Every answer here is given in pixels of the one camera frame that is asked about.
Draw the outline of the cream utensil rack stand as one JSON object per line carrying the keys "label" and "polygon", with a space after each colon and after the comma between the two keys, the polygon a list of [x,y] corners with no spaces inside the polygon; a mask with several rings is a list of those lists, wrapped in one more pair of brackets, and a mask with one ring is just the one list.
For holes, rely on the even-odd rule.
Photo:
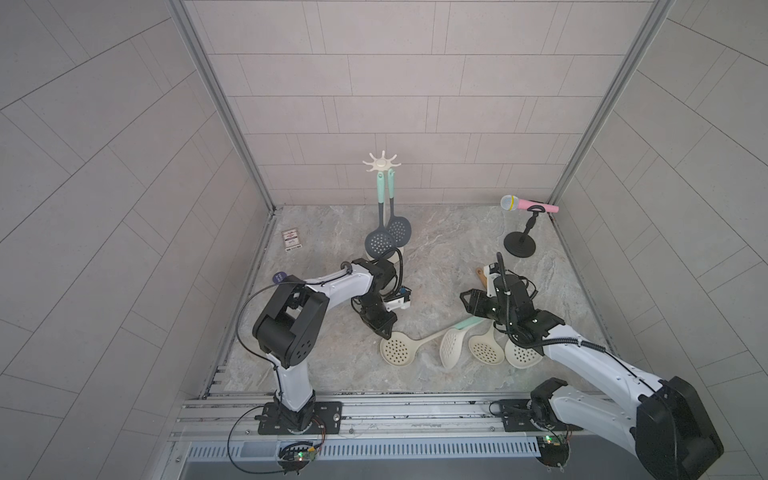
{"label": "cream utensil rack stand", "polygon": [[370,167],[369,172],[376,173],[379,224],[376,229],[366,236],[365,250],[371,259],[387,259],[391,255],[391,250],[396,244],[385,225],[385,174],[389,169],[396,166],[394,160],[397,155],[388,158],[386,156],[386,151],[383,150],[379,157],[376,157],[373,153],[370,153],[369,156],[371,161],[364,161],[364,164]]}

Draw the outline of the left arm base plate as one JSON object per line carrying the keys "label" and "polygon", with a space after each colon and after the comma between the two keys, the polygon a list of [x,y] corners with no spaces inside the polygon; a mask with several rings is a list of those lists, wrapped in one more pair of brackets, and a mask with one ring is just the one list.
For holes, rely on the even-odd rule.
{"label": "left arm base plate", "polygon": [[269,402],[259,415],[258,434],[338,434],[342,409],[342,402],[310,401],[295,412],[279,402]]}

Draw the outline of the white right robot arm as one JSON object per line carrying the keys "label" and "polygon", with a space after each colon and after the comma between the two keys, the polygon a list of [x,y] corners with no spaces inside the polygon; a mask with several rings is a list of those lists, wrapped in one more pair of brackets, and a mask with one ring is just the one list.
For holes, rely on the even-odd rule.
{"label": "white right robot arm", "polygon": [[645,372],[536,308],[525,277],[493,273],[487,287],[460,294],[470,315],[492,321],[513,346],[568,367],[607,396],[596,398],[552,377],[531,391],[526,407],[505,403],[495,414],[525,419],[549,434],[582,428],[634,455],[655,479],[698,479],[723,455],[721,438],[689,382]]}

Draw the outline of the grey skimmer green handle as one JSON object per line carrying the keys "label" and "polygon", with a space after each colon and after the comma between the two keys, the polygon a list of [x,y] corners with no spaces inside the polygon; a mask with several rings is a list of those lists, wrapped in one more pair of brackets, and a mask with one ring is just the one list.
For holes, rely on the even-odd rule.
{"label": "grey skimmer green handle", "polygon": [[390,168],[387,172],[388,195],[389,195],[389,221],[387,230],[393,237],[396,247],[404,247],[411,239],[412,226],[410,221],[404,216],[398,216],[395,213],[395,172]]}
{"label": "grey skimmer green handle", "polygon": [[384,223],[385,177],[377,173],[378,226],[365,239],[366,253],[374,260],[389,259],[395,253],[395,242]]}

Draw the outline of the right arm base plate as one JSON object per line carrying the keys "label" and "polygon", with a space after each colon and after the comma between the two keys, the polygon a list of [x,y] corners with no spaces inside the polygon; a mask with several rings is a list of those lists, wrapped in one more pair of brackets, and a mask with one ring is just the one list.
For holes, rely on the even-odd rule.
{"label": "right arm base plate", "polygon": [[554,432],[566,434],[582,431],[581,427],[554,420],[536,420],[529,408],[530,400],[502,399],[489,404],[489,413],[502,421],[505,432]]}

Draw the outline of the cream skimmer green handle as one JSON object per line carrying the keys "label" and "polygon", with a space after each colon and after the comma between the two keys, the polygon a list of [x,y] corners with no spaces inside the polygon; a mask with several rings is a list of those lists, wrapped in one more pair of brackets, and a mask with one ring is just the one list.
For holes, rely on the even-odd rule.
{"label": "cream skimmer green handle", "polygon": [[470,317],[450,327],[441,339],[439,356],[445,369],[452,369],[459,361],[467,331],[485,321],[485,318]]}

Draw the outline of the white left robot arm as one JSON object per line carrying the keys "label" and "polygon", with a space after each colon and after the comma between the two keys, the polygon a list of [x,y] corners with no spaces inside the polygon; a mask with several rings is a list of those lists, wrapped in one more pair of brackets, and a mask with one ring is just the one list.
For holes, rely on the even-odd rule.
{"label": "white left robot arm", "polygon": [[270,405],[278,426],[301,433],[313,423],[316,394],[308,357],[329,310],[348,301],[376,335],[392,338],[395,311],[410,302],[403,266],[401,250],[392,247],[372,260],[345,261],[337,273],[311,280],[289,275],[271,286],[275,292],[251,330],[259,349],[246,351],[267,361],[275,373],[277,391]]}

